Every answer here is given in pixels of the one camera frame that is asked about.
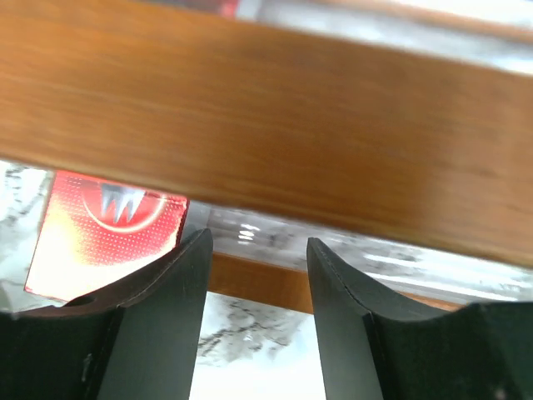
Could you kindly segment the orange wooden shelf rack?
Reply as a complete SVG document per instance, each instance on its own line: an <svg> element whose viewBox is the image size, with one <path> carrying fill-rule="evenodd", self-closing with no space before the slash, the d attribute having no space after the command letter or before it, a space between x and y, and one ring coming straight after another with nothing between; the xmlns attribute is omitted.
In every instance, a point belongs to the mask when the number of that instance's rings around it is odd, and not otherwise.
<svg viewBox="0 0 533 400"><path fill-rule="evenodd" d="M531 26L305 13L4 1L1 154L531 268Z"/></svg>

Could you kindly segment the red toothpaste box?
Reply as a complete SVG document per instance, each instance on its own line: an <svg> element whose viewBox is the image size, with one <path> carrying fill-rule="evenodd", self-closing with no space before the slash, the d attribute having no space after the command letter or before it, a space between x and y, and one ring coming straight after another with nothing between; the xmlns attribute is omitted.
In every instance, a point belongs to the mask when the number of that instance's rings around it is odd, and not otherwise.
<svg viewBox="0 0 533 400"><path fill-rule="evenodd" d="M58 171L24 288L68 302L172 250L186 197Z"/></svg>

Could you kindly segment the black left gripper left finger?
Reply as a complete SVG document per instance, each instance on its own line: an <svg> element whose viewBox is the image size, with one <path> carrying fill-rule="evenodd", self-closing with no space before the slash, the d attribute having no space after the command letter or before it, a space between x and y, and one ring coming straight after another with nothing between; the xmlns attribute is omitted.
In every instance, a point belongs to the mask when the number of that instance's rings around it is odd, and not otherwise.
<svg viewBox="0 0 533 400"><path fill-rule="evenodd" d="M3 313L2 398L188 398L212 250L211 232L198 230L61 307Z"/></svg>

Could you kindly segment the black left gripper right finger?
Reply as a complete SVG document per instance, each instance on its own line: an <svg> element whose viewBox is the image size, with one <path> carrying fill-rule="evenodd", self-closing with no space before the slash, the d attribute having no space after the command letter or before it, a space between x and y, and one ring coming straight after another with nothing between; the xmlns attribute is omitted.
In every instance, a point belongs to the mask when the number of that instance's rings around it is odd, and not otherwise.
<svg viewBox="0 0 533 400"><path fill-rule="evenodd" d="M406 297L309 239L308 277L329 399L529 399L532 305L454 312Z"/></svg>

